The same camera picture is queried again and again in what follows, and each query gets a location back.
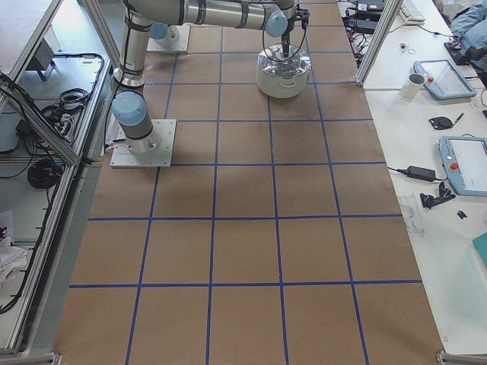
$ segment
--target metal pot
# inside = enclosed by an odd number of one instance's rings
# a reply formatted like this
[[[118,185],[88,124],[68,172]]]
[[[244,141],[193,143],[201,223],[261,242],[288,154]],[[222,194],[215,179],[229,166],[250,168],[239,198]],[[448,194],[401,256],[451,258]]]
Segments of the metal pot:
[[[281,44],[269,46],[259,54],[256,79],[264,94],[285,99],[305,89],[310,78],[310,56],[302,49],[298,51],[296,46],[290,46],[290,55],[294,56],[280,62],[283,60]]]

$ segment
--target keyboard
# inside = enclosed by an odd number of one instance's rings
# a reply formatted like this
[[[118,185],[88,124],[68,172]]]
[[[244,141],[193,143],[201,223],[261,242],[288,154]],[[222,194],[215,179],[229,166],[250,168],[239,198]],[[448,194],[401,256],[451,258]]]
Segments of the keyboard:
[[[399,15],[406,24],[424,24],[426,18],[414,5],[412,0],[403,0]]]

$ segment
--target brown tiled surface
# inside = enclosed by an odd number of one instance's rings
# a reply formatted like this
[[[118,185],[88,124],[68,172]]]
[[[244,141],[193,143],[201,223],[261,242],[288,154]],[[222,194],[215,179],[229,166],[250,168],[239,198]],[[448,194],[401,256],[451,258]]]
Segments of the brown tiled surface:
[[[137,289],[70,290],[53,344],[68,365],[125,363]]]
[[[66,364],[434,363],[337,7],[304,7],[317,84],[289,100],[256,86],[259,31],[194,26],[187,55],[147,57],[149,111],[178,120],[176,166],[104,161],[54,347]]]
[[[143,289],[135,324],[131,365],[204,364],[207,308],[206,288]]]

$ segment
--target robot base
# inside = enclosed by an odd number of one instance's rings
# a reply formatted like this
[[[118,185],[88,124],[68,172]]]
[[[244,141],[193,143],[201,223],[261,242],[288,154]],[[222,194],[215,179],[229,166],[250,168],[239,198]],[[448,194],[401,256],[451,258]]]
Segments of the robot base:
[[[116,144],[113,149],[111,167],[169,167],[173,156],[175,119],[153,119],[154,132],[161,138],[157,149],[144,154],[133,154],[126,144]],[[118,139],[124,139],[125,133],[119,130]]]
[[[178,26],[180,32],[180,38],[174,42],[167,45],[157,43],[152,38],[149,39],[147,45],[148,53],[173,53],[173,52],[188,52],[189,44],[189,32],[191,31],[191,26],[189,24],[183,24]]]

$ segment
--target pot lid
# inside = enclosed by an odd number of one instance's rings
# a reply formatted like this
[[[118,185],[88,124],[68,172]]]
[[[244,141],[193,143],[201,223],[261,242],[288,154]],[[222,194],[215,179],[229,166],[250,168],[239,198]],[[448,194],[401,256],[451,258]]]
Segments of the pot lid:
[[[257,67],[266,74],[275,78],[296,78],[310,71],[310,56],[296,46],[289,46],[289,54],[295,55],[287,61],[277,62],[282,59],[282,44],[274,44],[262,51],[257,58]]]

